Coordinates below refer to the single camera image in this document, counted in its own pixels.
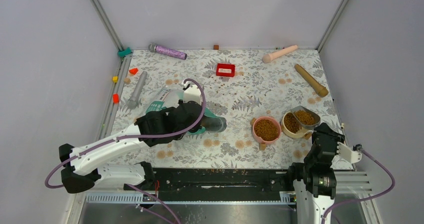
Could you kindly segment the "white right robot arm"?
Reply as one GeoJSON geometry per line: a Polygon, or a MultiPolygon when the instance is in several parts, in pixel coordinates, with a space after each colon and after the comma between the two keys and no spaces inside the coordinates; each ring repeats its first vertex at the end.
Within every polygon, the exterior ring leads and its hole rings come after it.
{"type": "Polygon", "coordinates": [[[312,146],[302,163],[293,163],[287,184],[295,190],[297,222],[299,224],[329,224],[331,206],[335,203],[337,179],[332,168],[339,156],[351,164],[363,155],[345,144],[345,136],[321,123],[314,128],[312,146]]]}

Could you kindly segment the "green dog food bag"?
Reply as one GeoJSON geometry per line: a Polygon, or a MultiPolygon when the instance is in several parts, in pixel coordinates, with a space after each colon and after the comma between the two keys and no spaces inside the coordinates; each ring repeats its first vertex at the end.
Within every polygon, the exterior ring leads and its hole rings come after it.
{"type": "MultiPolygon", "coordinates": [[[[184,91],[182,89],[172,89],[164,86],[144,109],[144,114],[150,111],[160,111],[162,109],[177,107],[178,101],[183,100],[184,91]]],[[[197,131],[189,131],[189,135],[199,135],[208,132],[223,132],[227,128],[227,121],[224,117],[216,116],[207,108],[200,123],[201,127],[197,131]]]]}

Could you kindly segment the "grey plastic scoop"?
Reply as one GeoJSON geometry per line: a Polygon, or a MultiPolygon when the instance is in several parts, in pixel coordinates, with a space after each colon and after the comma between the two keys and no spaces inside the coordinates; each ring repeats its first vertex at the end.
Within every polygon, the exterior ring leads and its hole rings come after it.
{"type": "Polygon", "coordinates": [[[294,107],[290,112],[294,115],[300,126],[307,130],[313,130],[321,123],[321,118],[318,114],[303,106],[294,107]]]}

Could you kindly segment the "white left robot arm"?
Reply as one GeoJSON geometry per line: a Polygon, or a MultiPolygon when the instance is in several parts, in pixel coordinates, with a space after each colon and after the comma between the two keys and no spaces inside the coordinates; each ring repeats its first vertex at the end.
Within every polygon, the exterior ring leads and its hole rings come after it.
{"type": "Polygon", "coordinates": [[[181,139],[196,132],[206,108],[204,90],[192,81],[183,91],[176,107],[151,111],[136,119],[127,128],[92,144],[74,147],[63,144],[59,157],[62,186],[69,194],[92,188],[128,189],[130,185],[144,190],[155,184],[151,164],[143,161],[134,165],[112,165],[119,156],[148,150],[158,144],[181,139]]]}

